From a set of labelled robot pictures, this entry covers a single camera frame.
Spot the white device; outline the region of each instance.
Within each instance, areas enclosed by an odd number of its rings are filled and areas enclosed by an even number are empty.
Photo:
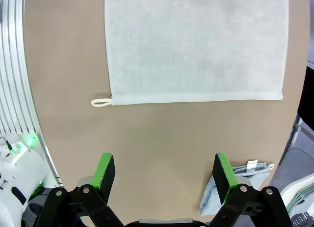
[[[285,206],[287,207],[289,203],[292,201],[293,197],[296,193],[308,185],[314,183],[314,173],[308,176],[305,176],[302,179],[296,180],[291,184],[287,185],[281,192],[280,195],[284,201]]]
[[[20,227],[27,201],[48,173],[44,159],[23,142],[0,147],[0,227]]]

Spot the gray floor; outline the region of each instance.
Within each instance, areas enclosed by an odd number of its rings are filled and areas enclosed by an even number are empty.
[[[303,132],[299,132],[295,144],[291,146],[278,166],[270,185],[275,186],[279,191],[293,181],[314,173],[314,141]]]

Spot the metal screw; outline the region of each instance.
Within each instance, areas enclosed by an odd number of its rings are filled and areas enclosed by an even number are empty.
[[[84,188],[84,189],[83,189],[83,193],[88,194],[88,193],[89,193],[89,188],[87,188],[87,187]]]
[[[241,186],[241,187],[240,187],[240,190],[241,190],[242,192],[246,192],[246,191],[247,191],[247,187]]]
[[[266,190],[266,193],[269,194],[269,195],[272,195],[272,194],[273,194],[273,191],[272,191],[271,189],[267,189],[267,190]]]

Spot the towel loop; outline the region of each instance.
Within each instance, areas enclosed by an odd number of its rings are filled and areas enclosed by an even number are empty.
[[[96,98],[90,104],[96,108],[105,107],[111,105],[111,98]]]

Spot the cable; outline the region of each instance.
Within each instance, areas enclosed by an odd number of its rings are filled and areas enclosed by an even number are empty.
[[[1,136],[1,137],[0,137],[0,140],[5,140],[5,141],[6,141],[6,138]]]
[[[13,148],[12,148],[12,146],[11,146],[11,144],[9,143],[9,141],[5,138],[5,137],[0,137],[0,139],[3,139],[3,140],[5,140],[5,143],[6,143],[6,145],[8,146],[8,148],[9,148],[9,150],[10,151],[12,151],[13,150]]]
[[[314,159],[308,153],[303,151],[302,149],[294,147],[294,148],[289,149],[287,152],[289,152],[291,150],[299,150],[299,151],[303,152],[305,155],[307,155],[314,162]]]
[[[111,104],[111,98],[96,98],[90,102],[93,107],[100,108]]]

